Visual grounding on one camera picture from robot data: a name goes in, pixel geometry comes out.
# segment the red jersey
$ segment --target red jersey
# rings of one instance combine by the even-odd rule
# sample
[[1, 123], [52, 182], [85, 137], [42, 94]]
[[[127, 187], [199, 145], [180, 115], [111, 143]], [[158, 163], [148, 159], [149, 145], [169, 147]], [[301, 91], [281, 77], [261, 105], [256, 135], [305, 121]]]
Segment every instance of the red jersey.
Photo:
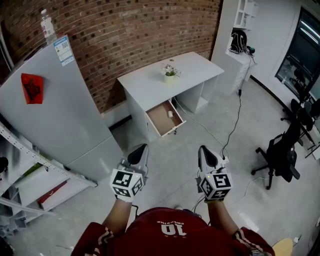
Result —
[[231, 237], [190, 212], [159, 207], [142, 213], [125, 234], [116, 237], [107, 227], [90, 223], [71, 256], [92, 255], [274, 256], [275, 253], [260, 235], [245, 227]]

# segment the black backpack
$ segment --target black backpack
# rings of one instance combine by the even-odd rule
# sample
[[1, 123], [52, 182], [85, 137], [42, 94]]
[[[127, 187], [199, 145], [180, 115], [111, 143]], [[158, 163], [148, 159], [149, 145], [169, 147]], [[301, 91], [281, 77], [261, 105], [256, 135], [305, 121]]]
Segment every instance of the black backpack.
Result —
[[231, 33], [233, 37], [230, 52], [241, 54], [247, 48], [247, 35], [242, 30], [233, 30]]

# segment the wooden stool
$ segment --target wooden stool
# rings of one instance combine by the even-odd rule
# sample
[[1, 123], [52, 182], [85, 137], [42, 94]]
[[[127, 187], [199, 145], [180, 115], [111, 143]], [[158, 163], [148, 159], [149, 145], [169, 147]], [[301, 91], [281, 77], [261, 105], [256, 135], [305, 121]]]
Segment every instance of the wooden stool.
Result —
[[290, 238], [285, 238], [277, 242], [272, 249], [275, 256], [291, 256], [294, 242]]

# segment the red book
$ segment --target red book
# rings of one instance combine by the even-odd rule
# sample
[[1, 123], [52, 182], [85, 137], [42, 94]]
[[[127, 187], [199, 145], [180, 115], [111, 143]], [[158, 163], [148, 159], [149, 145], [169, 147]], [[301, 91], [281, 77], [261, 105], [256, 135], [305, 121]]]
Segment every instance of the red book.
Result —
[[51, 197], [55, 192], [58, 191], [58, 189], [60, 189], [66, 183], [67, 183], [67, 181], [62, 182], [60, 185], [58, 185], [55, 188], [51, 189], [48, 193], [45, 193], [43, 196], [41, 196], [37, 200], [38, 204], [43, 204], [49, 197]]

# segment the window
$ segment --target window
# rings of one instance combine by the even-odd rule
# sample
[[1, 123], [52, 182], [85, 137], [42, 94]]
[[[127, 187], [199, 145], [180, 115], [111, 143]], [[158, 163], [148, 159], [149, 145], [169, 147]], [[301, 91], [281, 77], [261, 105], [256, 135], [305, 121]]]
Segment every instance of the window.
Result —
[[320, 73], [320, 22], [303, 8], [289, 50], [275, 75], [300, 100]]

